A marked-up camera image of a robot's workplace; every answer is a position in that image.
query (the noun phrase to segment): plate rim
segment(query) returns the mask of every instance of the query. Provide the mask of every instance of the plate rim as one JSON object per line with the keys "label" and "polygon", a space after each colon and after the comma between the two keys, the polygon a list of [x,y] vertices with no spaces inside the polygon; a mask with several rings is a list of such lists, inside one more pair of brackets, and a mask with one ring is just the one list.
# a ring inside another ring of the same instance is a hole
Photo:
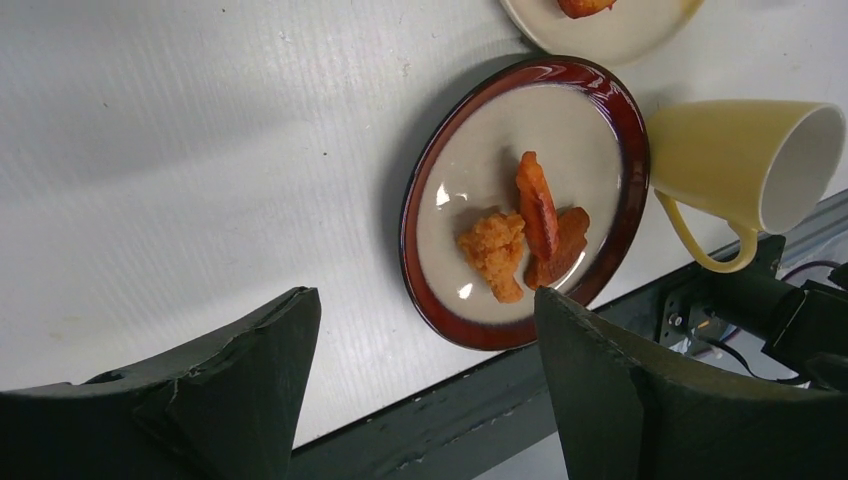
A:
{"label": "plate rim", "polygon": [[[426,185],[426,181],[429,178],[429,173],[427,175],[422,175],[422,171],[426,164],[427,160],[433,155],[433,149],[435,145],[442,139],[442,136],[445,134],[447,127],[452,124],[452,122],[465,112],[465,109],[468,108],[468,104],[472,101],[485,94],[491,88],[496,86],[498,82],[508,79],[511,76],[518,75],[525,70],[534,69],[534,68],[547,68],[552,69],[556,67],[565,67],[565,66],[579,67],[585,72],[594,72],[600,78],[605,79],[610,85],[615,85],[618,89],[618,93],[621,93],[624,100],[630,107],[630,111],[635,115],[636,120],[636,128],[638,131],[636,132],[619,132],[615,131],[616,139],[619,144],[619,148],[622,150],[622,178],[627,178],[629,173],[629,178],[622,181],[623,188],[621,190],[619,196],[619,204],[616,208],[615,217],[613,220],[613,224],[610,226],[610,231],[604,240],[601,249],[599,250],[597,256],[590,265],[589,269],[583,276],[580,278],[580,282],[577,286],[575,286],[569,295],[575,293],[582,293],[580,289],[582,289],[585,285],[585,279],[589,278],[599,278],[598,270],[600,267],[603,268],[600,272],[602,278],[595,285],[588,294],[584,294],[580,299],[580,303],[584,305],[588,305],[595,297],[603,290],[603,288],[609,283],[612,276],[618,270],[618,267],[621,265],[621,262],[624,260],[630,246],[633,243],[633,239],[636,236],[636,232],[638,230],[639,224],[641,223],[642,215],[645,209],[645,205],[647,203],[648,197],[648,185],[650,179],[650,146],[648,143],[648,135],[645,127],[645,121],[642,116],[642,113],[639,109],[639,106],[636,104],[636,101],[633,98],[633,95],[629,90],[624,86],[621,80],[618,79],[612,72],[607,70],[606,68],[584,58],[573,57],[567,55],[546,55],[542,57],[534,57],[526,60],[519,61],[514,63],[494,75],[491,75],[477,86],[475,86],[471,91],[469,91],[451,110],[450,112],[442,119],[439,123],[439,126],[435,129],[433,134],[427,140],[421,154],[418,156],[415,167],[410,175],[409,181],[406,186],[406,191],[404,193],[403,200],[403,208],[401,209],[400,215],[400,231],[399,231],[399,260],[401,266],[401,272],[403,275],[404,285],[406,287],[407,293],[409,295],[410,300],[418,311],[419,316],[430,326],[439,336],[448,340],[449,342],[459,345],[465,348],[471,348],[475,350],[482,351],[502,351],[513,348],[523,347],[529,344],[532,344],[536,341],[536,328],[535,322],[533,320],[533,315],[521,320],[517,320],[515,322],[510,322],[508,324],[503,325],[490,325],[490,324],[482,324],[477,323],[472,320],[464,319],[458,314],[452,312],[450,309],[445,307],[438,298],[435,297],[435,294],[430,289],[429,285],[426,284],[426,279],[424,280],[424,288],[429,291],[429,295],[433,298],[435,303],[437,303],[437,310],[439,313],[443,313],[447,319],[434,321],[434,319],[429,318],[428,314],[425,312],[425,305],[422,305],[422,300],[419,298],[419,295],[416,291],[416,286],[413,284],[413,280],[410,276],[410,269],[415,267],[413,265],[413,261],[410,257],[410,246],[407,244],[407,235],[409,231],[412,230],[413,236],[417,235],[417,221],[418,214],[416,213],[414,218],[410,218],[410,208],[412,206],[415,194],[416,187],[421,184],[421,195],[423,195],[423,188]],[[534,81],[525,81],[519,82],[516,85],[509,87],[503,93],[508,91],[512,91],[518,88],[524,88],[533,84],[541,84],[541,83],[557,83],[557,82],[544,82],[534,80]],[[468,117],[470,117],[474,112],[476,112],[479,108],[482,108],[483,105],[488,103],[488,101],[496,98],[495,95],[492,98],[485,100],[482,104],[478,105],[476,108],[467,112]],[[608,118],[611,126],[615,130],[615,125],[613,125],[613,118]],[[622,134],[628,133],[628,135],[635,135],[638,141],[641,142],[641,151],[637,152],[625,152],[625,148],[623,145],[623,140],[621,139]],[[430,164],[435,163],[436,159],[438,159],[438,155],[435,157]],[[415,222],[416,225],[411,227],[410,222]],[[615,238],[619,240],[618,248],[615,248],[616,245],[609,245],[610,237],[615,234]],[[417,237],[412,242],[414,247],[417,250]],[[608,260],[604,262],[603,265],[599,264],[599,260],[607,257]],[[418,271],[421,271],[420,261],[417,262]],[[466,333],[471,331],[471,334],[466,334],[465,340],[455,337],[454,335],[443,330],[440,325],[437,324],[445,324],[449,325],[454,323],[458,326],[459,330],[465,330]],[[487,337],[497,337],[496,340],[487,339]]]}
{"label": "plate rim", "polygon": [[[640,62],[645,57],[652,54],[653,52],[657,51],[658,49],[660,49],[663,46],[665,46],[666,44],[668,44],[671,41],[671,39],[676,37],[680,33],[680,31],[683,30],[686,27],[686,25],[689,24],[690,21],[692,21],[692,18],[698,13],[698,11],[701,10],[701,7],[704,6],[705,0],[695,0],[695,1],[697,2],[697,5],[695,5],[695,7],[692,11],[692,14],[686,15],[685,19],[682,22],[678,23],[676,28],[671,29],[667,35],[663,36],[660,40],[656,41],[653,45],[649,46],[648,48],[646,48],[645,50],[643,50],[639,54],[627,58],[626,60],[617,61],[617,62],[604,62],[604,64],[607,65],[609,68],[621,68],[621,67],[626,67],[628,65],[634,65],[634,64]],[[501,4],[501,7],[503,7],[503,9],[506,11],[507,16],[512,21],[512,23],[514,23],[515,26],[518,27],[519,30],[521,30],[521,33],[523,33],[528,39],[530,39],[531,42],[533,42],[537,47],[541,48],[542,50],[544,50],[548,54],[550,54],[550,55],[576,55],[578,53],[581,53],[581,52],[574,52],[574,51],[564,52],[564,51],[562,51],[562,49],[556,48],[555,45],[550,45],[547,42],[542,41],[539,38],[538,35],[533,33],[534,30],[527,26],[527,22],[525,22],[521,18],[521,16],[515,11],[515,6],[514,6],[515,0],[499,0],[499,2]]]}

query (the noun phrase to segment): plate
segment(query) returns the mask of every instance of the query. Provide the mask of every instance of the plate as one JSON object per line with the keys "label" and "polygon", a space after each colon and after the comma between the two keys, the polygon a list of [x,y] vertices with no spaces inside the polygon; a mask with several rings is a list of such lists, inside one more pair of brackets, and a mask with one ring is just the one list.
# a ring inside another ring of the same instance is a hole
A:
{"label": "plate", "polygon": [[673,37],[703,0],[618,0],[612,9],[569,18],[556,0],[501,0],[512,21],[555,55],[577,55],[609,67],[634,62]]}
{"label": "plate", "polygon": [[[495,74],[469,93],[427,143],[407,188],[400,226],[404,281],[421,316],[468,348],[535,341],[533,291],[495,300],[466,263],[457,236],[493,211],[517,208],[515,171],[535,150],[557,207],[583,207],[588,245],[552,287],[587,305],[624,259],[648,191],[649,149],[633,97],[587,60],[551,56]],[[520,278],[529,259],[517,272]]]}

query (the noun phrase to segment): floor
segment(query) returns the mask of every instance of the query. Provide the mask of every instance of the floor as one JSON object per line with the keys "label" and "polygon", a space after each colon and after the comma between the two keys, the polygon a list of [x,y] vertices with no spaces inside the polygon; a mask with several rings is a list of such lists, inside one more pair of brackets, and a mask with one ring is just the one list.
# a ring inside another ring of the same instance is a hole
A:
{"label": "floor", "polygon": [[[827,242],[809,256],[795,262],[793,265],[782,265],[778,277],[798,265],[811,260],[834,260],[839,263],[848,262],[848,234],[842,234]],[[814,268],[793,277],[791,282],[800,285],[805,280],[811,279],[822,283],[828,283],[826,278],[828,269]],[[728,344],[739,351],[751,366],[751,370],[763,378],[789,378],[794,372],[760,352],[763,341],[742,332],[731,339]],[[744,368],[729,355],[709,354],[701,361],[741,375],[748,375]],[[553,480],[568,479],[565,460],[559,438],[556,434],[551,435],[532,447],[524,450],[518,455],[508,459],[500,465],[492,468],[475,480]]]}

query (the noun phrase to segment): white tabletop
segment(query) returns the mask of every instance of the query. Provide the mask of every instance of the white tabletop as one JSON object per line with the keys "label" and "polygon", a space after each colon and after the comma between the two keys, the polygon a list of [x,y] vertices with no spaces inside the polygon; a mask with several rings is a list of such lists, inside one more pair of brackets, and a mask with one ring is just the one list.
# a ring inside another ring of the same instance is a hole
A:
{"label": "white tabletop", "polygon": [[[845,18],[842,0],[708,1],[616,73],[645,115],[848,109]],[[5,0],[0,388],[84,381],[297,285],[324,315],[296,445],[489,358],[418,318],[397,221],[430,130],[483,79],[467,72],[519,38],[495,0]],[[828,193],[846,187],[843,162]],[[687,215],[707,247],[733,239]],[[689,261],[651,196],[595,303]]]}

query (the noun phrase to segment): brown plate rim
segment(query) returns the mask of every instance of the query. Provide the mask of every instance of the brown plate rim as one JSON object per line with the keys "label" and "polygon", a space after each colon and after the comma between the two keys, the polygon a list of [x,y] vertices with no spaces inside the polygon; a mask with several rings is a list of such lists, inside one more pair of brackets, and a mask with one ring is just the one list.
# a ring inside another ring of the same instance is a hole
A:
{"label": "brown plate rim", "polygon": [[485,351],[518,348],[536,341],[536,325],[532,315],[504,325],[476,323],[450,311],[436,298],[418,258],[417,220],[424,185],[447,141],[474,112],[508,91],[550,83],[568,83],[587,95],[607,117],[622,153],[623,180],[612,226],[592,265],[568,295],[583,305],[594,300],[621,265],[636,236],[648,196],[650,147],[642,114],[623,83],[594,62],[564,55],[523,60],[492,75],[450,111],[427,141],[407,184],[400,218],[400,263],[409,297],[424,321],[454,344]]}

